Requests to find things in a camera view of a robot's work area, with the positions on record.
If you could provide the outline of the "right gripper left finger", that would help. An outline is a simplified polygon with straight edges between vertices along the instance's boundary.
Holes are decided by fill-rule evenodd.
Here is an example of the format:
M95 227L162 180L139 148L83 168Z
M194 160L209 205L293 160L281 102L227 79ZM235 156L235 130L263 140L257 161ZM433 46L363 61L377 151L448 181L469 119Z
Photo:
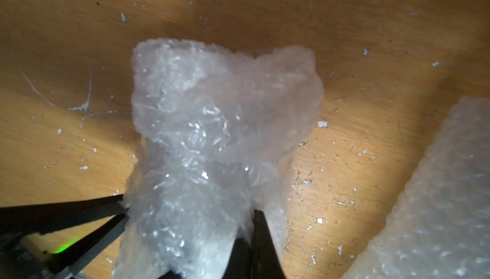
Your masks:
M234 242L227 268L222 279L249 279L252 275L251 246L243 238L237 238Z

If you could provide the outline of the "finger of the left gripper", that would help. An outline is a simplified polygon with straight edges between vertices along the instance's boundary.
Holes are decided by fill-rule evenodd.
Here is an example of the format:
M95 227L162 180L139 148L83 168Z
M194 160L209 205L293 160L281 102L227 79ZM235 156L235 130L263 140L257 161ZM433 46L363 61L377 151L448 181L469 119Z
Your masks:
M1 234L49 234L124 214L123 195L85 201L1 208Z
M127 221L128 217L125 214L117 215L62 252L51 254L47 261L46 278L75 278L122 235Z

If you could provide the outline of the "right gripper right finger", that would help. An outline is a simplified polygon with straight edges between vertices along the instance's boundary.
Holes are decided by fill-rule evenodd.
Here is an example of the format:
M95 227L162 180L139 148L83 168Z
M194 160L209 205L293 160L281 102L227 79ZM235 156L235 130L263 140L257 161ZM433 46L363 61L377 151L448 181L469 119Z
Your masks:
M263 211L255 210L251 238L251 277L286 279Z

